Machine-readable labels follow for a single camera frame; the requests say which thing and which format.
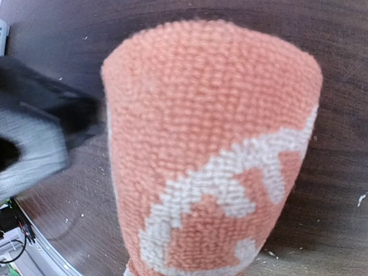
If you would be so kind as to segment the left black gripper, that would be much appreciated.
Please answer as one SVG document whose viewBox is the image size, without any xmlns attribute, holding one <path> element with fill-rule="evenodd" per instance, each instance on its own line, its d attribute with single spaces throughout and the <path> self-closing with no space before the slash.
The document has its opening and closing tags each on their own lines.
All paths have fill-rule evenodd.
<svg viewBox="0 0 368 276">
<path fill-rule="evenodd" d="M 1 201 L 70 166 L 103 130 L 101 101 L 10 56 L 1 57 Z"/>
</svg>

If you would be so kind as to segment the beige bunny print towel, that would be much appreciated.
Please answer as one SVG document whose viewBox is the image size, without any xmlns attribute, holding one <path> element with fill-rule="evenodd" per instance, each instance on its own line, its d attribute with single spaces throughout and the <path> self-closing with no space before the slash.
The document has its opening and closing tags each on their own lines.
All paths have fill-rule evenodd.
<svg viewBox="0 0 368 276">
<path fill-rule="evenodd" d="M 244 275 L 293 189 L 323 84 L 314 57 L 222 20 L 168 22 L 104 61 L 126 275 Z"/>
</svg>

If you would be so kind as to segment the white plastic basket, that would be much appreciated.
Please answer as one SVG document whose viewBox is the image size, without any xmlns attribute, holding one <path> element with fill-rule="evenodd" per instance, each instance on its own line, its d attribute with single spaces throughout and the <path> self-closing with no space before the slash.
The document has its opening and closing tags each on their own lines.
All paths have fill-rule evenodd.
<svg viewBox="0 0 368 276">
<path fill-rule="evenodd" d="M 0 19 L 0 57 L 5 56 L 7 37 L 9 36 L 10 26 Z"/>
</svg>

